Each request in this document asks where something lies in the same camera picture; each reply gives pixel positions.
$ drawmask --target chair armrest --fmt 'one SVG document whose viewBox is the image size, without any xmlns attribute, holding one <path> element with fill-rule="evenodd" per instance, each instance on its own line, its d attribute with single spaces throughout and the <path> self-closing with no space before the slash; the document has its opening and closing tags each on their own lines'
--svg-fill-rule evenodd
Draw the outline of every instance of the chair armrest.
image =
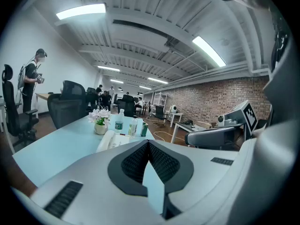
<svg viewBox="0 0 300 225">
<path fill-rule="evenodd" d="M 27 115 L 32 115 L 33 113 L 36 113 L 38 110 L 37 109 L 32 109 L 30 111 L 25 112 Z"/>
<path fill-rule="evenodd" d="M 225 145 L 225 133 L 235 131 L 236 127 L 207 129 L 186 134 L 186 144 L 201 147 L 221 147 Z"/>
</svg>

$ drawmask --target wooden floor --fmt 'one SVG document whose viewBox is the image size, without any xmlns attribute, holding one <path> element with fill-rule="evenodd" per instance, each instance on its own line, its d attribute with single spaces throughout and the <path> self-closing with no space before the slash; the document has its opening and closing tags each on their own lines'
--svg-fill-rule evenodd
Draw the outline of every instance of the wooden floor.
<svg viewBox="0 0 300 225">
<path fill-rule="evenodd" d="M 118 111 L 116 108 L 112 109 L 112 114 L 117 114 Z M 140 116 L 141 118 L 145 119 L 145 122 L 149 125 L 149 131 L 152 133 L 155 139 L 159 140 L 165 140 L 166 142 L 170 142 L 172 138 L 172 134 L 174 131 L 174 125 L 172 128 L 170 127 L 170 122 L 166 122 L 165 126 L 162 128 L 158 128 L 152 124 L 152 121 L 147 120 L 147 115 Z M 37 130 L 36 137 L 37 139 L 42 138 L 43 136 L 48 135 L 49 133 L 56 130 L 52 119 L 49 114 L 39 116 L 39 123 L 34 126 L 34 128 Z M 186 146 L 184 142 L 184 136 L 187 132 L 183 129 L 179 128 L 177 137 L 175 140 L 175 144 L 178 145 L 184 145 Z M 18 145 L 16 148 L 16 151 L 21 149 L 20 145 Z M 34 190 L 37 188 L 22 172 L 22 170 L 19 168 L 17 163 L 12 157 L 12 152 L 9 148 L 9 145 L 5 139 L 4 133 L 0 133 L 0 162 L 2 164 L 3 169 L 7 173 L 7 179 L 9 180 L 11 186 L 15 187 L 16 189 L 20 190 L 27 196 L 30 196 Z"/>
</svg>

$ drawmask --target green can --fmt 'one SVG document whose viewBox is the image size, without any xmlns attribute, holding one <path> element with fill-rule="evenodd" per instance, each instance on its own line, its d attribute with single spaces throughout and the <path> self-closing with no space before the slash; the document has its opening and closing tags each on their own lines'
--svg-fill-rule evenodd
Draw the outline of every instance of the green can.
<svg viewBox="0 0 300 225">
<path fill-rule="evenodd" d="M 142 130 L 141 130 L 141 137 L 145 137 L 146 136 L 147 129 L 148 129 L 148 124 L 147 123 L 143 123 Z"/>
</svg>

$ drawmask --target telephone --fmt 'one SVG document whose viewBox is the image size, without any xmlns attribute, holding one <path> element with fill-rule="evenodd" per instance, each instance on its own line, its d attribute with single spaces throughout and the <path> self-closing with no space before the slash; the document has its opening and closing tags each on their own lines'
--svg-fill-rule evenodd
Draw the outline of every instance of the telephone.
<svg viewBox="0 0 300 225">
<path fill-rule="evenodd" d="M 115 134 L 114 131 L 108 130 L 98 145 L 96 153 L 129 143 L 129 139 L 129 135 Z"/>
</svg>

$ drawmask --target flower pot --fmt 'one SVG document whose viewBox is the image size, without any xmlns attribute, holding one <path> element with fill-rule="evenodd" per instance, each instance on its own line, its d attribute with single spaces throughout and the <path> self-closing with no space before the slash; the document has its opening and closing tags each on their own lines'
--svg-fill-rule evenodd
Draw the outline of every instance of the flower pot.
<svg viewBox="0 0 300 225">
<path fill-rule="evenodd" d="M 99 135 L 104 135 L 107 132 L 107 127 L 105 127 L 105 125 L 98 125 L 97 123 L 95 123 L 94 126 L 94 132 L 99 134 Z"/>
</svg>

